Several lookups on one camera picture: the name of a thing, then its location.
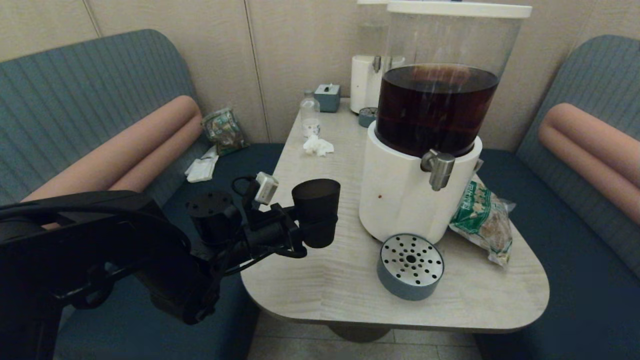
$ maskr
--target snack bag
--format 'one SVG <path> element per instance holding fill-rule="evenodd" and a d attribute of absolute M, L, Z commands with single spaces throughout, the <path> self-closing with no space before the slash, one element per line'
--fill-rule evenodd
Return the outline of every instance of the snack bag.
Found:
<path fill-rule="evenodd" d="M 230 108 L 207 115 L 202 119 L 202 127 L 207 138 L 216 144 L 220 156 L 249 146 Z"/>
<path fill-rule="evenodd" d="M 513 209 L 512 204 L 505 204 L 484 184 L 471 181 L 449 228 L 488 250 L 490 261 L 505 266 L 509 262 L 513 242 L 510 208 Z"/>

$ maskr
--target floor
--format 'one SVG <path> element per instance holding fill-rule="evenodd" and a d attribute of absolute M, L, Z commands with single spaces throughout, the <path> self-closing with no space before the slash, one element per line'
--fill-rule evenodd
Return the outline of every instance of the floor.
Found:
<path fill-rule="evenodd" d="M 343 340 L 323 325 L 276 320 L 262 312 L 248 360 L 481 360 L 473 336 L 392 330 L 373 343 Z"/>

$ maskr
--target drip tray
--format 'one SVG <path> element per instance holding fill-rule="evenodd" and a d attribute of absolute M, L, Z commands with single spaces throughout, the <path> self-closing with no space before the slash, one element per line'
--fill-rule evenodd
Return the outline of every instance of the drip tray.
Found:
<path fill-rule="evenodd" d="M 443 272 L 442 256 L 425 238 L 397 234 L 382 244 L 378 278 L 397 297 L 426 299 L 435 290 Z"/>

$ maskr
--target peach bolster cushion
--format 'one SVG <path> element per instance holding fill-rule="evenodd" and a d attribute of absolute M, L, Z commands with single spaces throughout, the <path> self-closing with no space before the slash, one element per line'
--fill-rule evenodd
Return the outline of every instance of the peach bolster cushion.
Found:
<path fill-rule="evenodd" d="M 640 225 L 640 142 L 576 108 L 551 108 L 540 142 Z"/>
<path fill-rule="evenodd" d="M 178 96 L 98 146 L 23 201 L 99 190 L 143 191 L 200 136 L 196 102 Z"/>

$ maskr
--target tissue box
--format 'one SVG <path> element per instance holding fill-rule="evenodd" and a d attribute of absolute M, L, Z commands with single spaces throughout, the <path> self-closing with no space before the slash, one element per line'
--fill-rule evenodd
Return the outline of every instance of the tissue box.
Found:
<path fill-rule="evenodd" d="M 322 84 L 318 86 L 314 97 L 320 103 L 323 113 L 335 113 L 340 106 L 340 85 Z"/>

